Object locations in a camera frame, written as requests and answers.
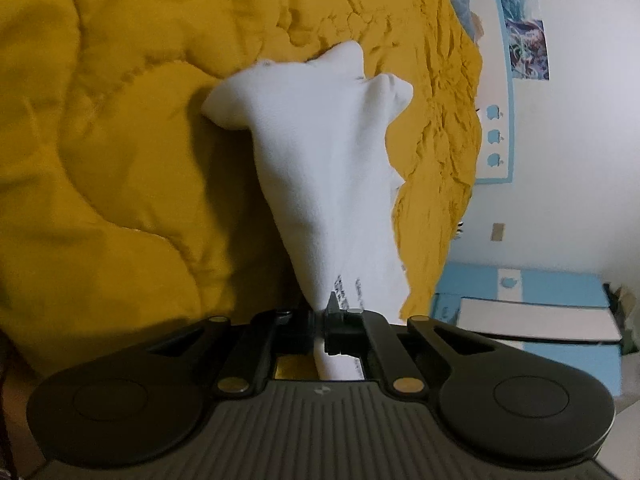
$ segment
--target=colorful picture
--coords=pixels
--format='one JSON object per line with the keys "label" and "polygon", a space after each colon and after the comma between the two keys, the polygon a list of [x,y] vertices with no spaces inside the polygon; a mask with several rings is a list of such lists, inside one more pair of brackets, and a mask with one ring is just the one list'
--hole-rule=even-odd
{"label": "colorful picture", "polygon": [[538,0],[500,0],[509,37],[511,73],[519,79],[549,79],[545,30]]}

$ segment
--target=ribbed gray panel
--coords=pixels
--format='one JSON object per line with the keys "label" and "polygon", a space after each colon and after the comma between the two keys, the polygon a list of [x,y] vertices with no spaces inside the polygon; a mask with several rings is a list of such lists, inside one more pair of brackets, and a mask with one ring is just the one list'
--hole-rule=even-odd
{"label": "ribbed gray panel", "polygon": [[223,402],[202,432],[168,455],[119,470],[52,462],[34,480],[610,480],[585,463],[555,472],[487,464],[458,448],[429,410],[374,383],[272,381]]}

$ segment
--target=yellow quilt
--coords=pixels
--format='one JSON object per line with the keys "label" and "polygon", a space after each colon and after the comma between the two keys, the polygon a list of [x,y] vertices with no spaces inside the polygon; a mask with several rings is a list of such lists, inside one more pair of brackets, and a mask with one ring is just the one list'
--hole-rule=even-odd
{"label": "yellow quilt", "polygon": [[367,75],[414,85],[387,149],[402,315],[425,313],[480,142],[481,58],[449,0],[0,0],[0,327],[36,371],[277,306],[290,264],[250,135],[200,104],[350,39]]}

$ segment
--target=light blue frame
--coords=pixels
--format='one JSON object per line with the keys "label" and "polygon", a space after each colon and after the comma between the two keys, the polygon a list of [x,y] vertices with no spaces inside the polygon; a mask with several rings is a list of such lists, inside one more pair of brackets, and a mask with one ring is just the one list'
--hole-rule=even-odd
{"label": "light blue frame", "polygon": [[511,57],[509,56],[509,37],[507,28],[504,25],[504,13],[502,12],[502,1],[495,0],[498,7],[500,28],[502,29],[502,46],[504,47],[504,62],[507,68],[507,92],[509,99],[509,165],[506,178],[477,178],[476,184],[509,184],[513,182],[513,155],[515,150],[514,131],[515,114],[513,111],[513,77],[511,75]]}

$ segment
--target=wrinkled fabric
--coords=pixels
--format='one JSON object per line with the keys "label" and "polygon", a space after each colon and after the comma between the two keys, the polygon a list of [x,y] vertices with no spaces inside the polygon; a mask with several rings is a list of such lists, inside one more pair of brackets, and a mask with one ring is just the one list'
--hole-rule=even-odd
{"label": "wrinkled fabric", "polygon": [[283,300],[250,136],[200,105],[258,59],[347,40],[368,77],[414,86],[386,147],[402,315],[423,314],[480,143],[481,59],[449,0],[0,0],[0,327],[37,372]]}

